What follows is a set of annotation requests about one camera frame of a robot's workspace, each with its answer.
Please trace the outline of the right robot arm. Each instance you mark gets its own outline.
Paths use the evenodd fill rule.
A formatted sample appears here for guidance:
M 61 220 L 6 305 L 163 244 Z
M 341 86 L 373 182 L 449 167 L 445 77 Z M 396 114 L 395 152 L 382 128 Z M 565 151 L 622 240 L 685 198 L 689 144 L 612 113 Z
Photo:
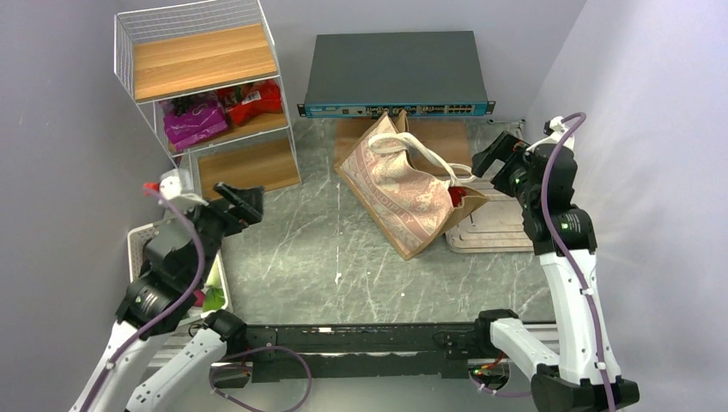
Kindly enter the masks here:
M 578 170 L 574 153 L 553 142 L 530 148 L 503 132 L 472 158 L 484 176 L 516 200 L 523 227 L 546 276 L 555 312 L 558 349 L 547 348 L 509 310 L 482 312 L 473 333 L 476 351 L 506 354 L 530 380 L 539 411 L 617 411 L 640 400 L 637 383 L 625 379 L 611 349 L 598 296 L 597 241 L 591 217 L 573 203 Z

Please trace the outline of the brown burlap grocery bag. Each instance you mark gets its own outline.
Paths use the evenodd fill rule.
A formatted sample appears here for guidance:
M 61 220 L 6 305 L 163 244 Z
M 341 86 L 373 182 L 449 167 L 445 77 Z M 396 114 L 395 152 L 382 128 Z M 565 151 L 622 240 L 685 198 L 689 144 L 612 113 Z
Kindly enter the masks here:
M 334 169 L 403 260 L 489 200 L 469 187 L 477 179 L 469 166 L 445 161 L 409 132 L 405 112 L 384 112 Z M 468 191 L 456 209 L 451 186 Z

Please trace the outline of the green lettuce toy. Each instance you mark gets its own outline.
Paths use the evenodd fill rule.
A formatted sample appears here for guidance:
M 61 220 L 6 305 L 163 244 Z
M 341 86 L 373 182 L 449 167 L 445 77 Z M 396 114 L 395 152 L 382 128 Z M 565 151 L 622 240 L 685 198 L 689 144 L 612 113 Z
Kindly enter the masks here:
M 227 299 L 222 288 L 208 288 L 203 299 L 202 310 L 204 312 L 218 311 L 227 303 Z

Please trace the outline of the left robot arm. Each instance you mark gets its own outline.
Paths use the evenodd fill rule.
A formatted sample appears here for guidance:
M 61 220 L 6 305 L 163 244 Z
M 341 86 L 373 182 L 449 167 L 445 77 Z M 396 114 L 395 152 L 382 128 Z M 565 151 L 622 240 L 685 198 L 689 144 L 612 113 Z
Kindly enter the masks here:
M 193 307 L 194 293 L 207 281 L 222 241 L 263 220 L 262 186 L 240 189 L 219 182 L 214 190 L 219 198 L 207 201 L 196 193 L 167 197 L 158 188 L 144 187 L 144 194 L 173 216 L 143 246 L 142 274 L 127 287 L 104 353 L 72 410 L 151 410 L 183 391 L 202 366 L 245 353 L 246 323 L 220 309 L 204 319 L 182 354 L 141 380 Z

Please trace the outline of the red candy bag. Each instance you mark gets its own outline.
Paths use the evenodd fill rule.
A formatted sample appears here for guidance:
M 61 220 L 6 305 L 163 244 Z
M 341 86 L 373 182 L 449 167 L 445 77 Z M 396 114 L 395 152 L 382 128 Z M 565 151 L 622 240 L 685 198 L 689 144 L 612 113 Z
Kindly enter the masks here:
M 468 191 L 463 186 L 451 186 L 448 193 L 452 200 L 452 206 L 456 209 L 464 204 L 464 199 L 468 196 Z

